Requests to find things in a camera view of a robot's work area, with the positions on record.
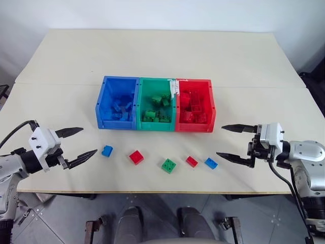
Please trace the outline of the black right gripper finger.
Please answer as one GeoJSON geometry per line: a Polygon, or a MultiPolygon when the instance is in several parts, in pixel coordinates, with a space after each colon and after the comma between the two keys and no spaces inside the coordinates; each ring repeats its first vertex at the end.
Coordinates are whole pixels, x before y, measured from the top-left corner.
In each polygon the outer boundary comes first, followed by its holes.
{"type": "Polygon", "coordinates": [[[238,155],[228,154],[224,152],[216,152],[216,154],[232,163],[250,167],[250,159],[243,159],[238,155]]]}
{"type": "Polygon", "coordinates": [[[224,130],[236,132],[236,133],[255,133],[255,126],[243,125],[243,124],[233,124],[233,125],[225,125],[221,127],[224,130]]]}

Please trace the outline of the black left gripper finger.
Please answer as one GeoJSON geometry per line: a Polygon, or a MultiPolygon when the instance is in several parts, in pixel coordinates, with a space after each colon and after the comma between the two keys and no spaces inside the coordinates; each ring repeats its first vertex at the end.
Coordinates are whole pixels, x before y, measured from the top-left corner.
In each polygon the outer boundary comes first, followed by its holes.
{"type": "Polygon", "coordinates": [[[68,169],[75,168],[83,163],[85,163],[87,160],[89,160],[98,150],[91,150],[88,152],[85,152],[81,155],[78,155],[76,159],[72,160],[71,162],[67,162],[68,169]]]}
{"type": "Polygon", "coordinates": [[[82,130],[84,129],[81,127],[72,127],[57,130],[55,133],[57,134],[58,138],[67,138],[81,132],[82,130]]]}

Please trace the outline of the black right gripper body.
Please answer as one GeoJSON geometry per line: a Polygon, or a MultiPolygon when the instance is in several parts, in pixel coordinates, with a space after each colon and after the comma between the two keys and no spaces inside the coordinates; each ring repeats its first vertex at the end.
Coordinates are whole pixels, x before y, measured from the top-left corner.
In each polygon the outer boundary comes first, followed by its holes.
{"type": "Polygon", "coordinates": [[[265,160],[268,163],[274,162],[275,146],[273,145],[262,145],[260,142],[262,132],[262,125],[257,125],[256,134],[252,138],[251,142],[248,143],[247,155],[249,158],[249,168],[254,168],[255,159],[265,160]]]}

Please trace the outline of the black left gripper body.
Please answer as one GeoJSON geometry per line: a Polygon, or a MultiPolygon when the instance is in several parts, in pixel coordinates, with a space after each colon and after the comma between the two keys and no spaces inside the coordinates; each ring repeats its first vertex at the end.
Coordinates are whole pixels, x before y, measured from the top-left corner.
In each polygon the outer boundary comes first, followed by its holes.
{"type": "Polygon", "coordinates": [[[63,150],[58,148],[53,154],[48,155],[45,158],[45,161],[49,168],[54,167],[56,165],[60,165],[63,169],[68,168],[68,160],[64,159],[62,156],[63,150]]]}

